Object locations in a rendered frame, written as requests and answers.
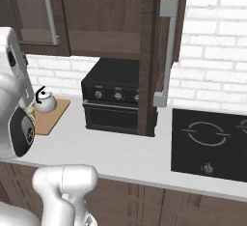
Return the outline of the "black hob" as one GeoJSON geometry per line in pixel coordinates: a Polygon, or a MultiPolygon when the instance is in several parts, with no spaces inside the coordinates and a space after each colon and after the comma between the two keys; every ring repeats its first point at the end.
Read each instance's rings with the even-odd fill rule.
{"type": "Polygon", "coordinates": [[[247,183],[247,116],[174,108],[171,170],[247,183]]]}

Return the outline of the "dark wood base cupboards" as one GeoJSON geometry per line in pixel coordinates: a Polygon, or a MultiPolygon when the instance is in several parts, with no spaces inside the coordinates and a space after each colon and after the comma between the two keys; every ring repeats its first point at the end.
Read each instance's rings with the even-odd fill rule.
{"type": "MultiPolygon", "coordinates": [[[[0,162],[0,200],[42,214],[34,167],[0,162]]],[[[247,202],[100,179],[87,197],[98,226],[247,226],[247,202]]]]}

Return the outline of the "black toaster oven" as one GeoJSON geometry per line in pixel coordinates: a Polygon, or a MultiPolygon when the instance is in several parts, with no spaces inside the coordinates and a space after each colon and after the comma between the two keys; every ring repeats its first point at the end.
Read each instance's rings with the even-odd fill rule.
{"type": "Polygon", "coordinates": [[[100,58],[81,89],[87,129],[137,134],[138,60],[100,58]]]}

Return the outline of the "dark wood wall cabinet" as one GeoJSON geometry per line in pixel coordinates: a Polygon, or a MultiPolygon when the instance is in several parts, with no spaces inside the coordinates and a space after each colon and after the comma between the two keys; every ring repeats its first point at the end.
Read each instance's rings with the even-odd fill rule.
{"type": "Polygon", "coordinates": [[[137,59],[152,0],[63,0],[70,53],[137,59]]]}

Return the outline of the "dark wood cabinet door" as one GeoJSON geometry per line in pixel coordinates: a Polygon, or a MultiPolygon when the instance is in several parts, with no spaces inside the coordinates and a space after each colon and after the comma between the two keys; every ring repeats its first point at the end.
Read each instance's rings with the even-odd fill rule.
{"type": "Polygon", "coordinates": [[[69,34],[63,0],[51,0],[60,43],[52,43],[44,0],[6,0],[12,26],[22,50],[28,54],[69,56],[69,34]]]}
{"type": "MultiPolygon", "coordinates": [[[[173,61],[178,60],[186,0],[178,0],[178,16],[173,61]]],[[[153,136],[157,109],[153,105],[155,92],[162,92],[169,32],[168,17],[160,17],[160,0],[141,0],[140,56],[139,56],[139,135],[153,136]]]]}

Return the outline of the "grey hob knob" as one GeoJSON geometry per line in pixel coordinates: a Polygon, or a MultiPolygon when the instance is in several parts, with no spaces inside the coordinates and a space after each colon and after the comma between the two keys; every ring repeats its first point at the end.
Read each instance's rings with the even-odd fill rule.
{"type": "Polygon", "coordinates": [[[209,163],[205,164],[203,169],[209,175],[213,173],[213,167],[209,163]]]}

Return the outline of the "tan wooden tray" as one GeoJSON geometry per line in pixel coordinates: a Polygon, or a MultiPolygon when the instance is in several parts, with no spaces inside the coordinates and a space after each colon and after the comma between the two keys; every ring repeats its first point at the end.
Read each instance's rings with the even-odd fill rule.
{"type": "Polygon", "coordinates": [[[70,105],[69,99],[57,99],[57,108],[46,114],[35,111],[35,133],[36,135],[48,135],[58,123],[62,115],[70,105]]]}

